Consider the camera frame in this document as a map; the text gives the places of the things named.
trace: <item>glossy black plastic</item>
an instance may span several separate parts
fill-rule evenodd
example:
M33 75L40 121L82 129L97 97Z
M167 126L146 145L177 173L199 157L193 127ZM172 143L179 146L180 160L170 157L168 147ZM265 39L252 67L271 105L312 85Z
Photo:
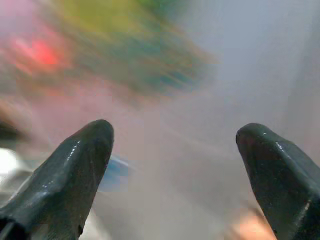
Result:
M78 239L113 142L113 127L105 120L63 141L0 209L0 239Z
M242 127L236 143L277 239L320 239L320 168L294 143L261 124Z

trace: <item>blue object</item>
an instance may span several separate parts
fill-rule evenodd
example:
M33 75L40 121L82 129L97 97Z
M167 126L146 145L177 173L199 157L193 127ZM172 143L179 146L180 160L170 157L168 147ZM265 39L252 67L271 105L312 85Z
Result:
M129 174L130 168L128 163L122 158L112 155L99 185L98 192L111 192L123 185L128 185Z

